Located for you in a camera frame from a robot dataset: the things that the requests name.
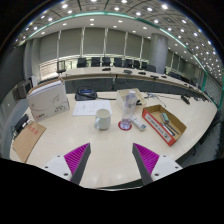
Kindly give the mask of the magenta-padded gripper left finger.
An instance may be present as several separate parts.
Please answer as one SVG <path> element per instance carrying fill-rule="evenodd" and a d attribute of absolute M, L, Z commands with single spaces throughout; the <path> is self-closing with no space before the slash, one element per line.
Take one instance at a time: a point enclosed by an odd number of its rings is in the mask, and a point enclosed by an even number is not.
<path fill-rule="evenodd" d="M 86 143 L 65 155 L 57 155 L 45 164 L 43 169 L 79 185 L 90 153 L 90 144 Z"/>

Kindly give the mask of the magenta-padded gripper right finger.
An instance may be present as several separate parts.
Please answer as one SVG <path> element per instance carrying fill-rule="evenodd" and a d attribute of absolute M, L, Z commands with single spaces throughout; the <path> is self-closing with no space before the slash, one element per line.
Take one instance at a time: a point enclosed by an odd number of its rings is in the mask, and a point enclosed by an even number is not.
<path fill-rule="evenodd" d="M 158 155 L 137 143 L 133 144 L 132 153 L 144 185 L 150 184 L 182 169 L 179 164 L 167 155 Z"/>

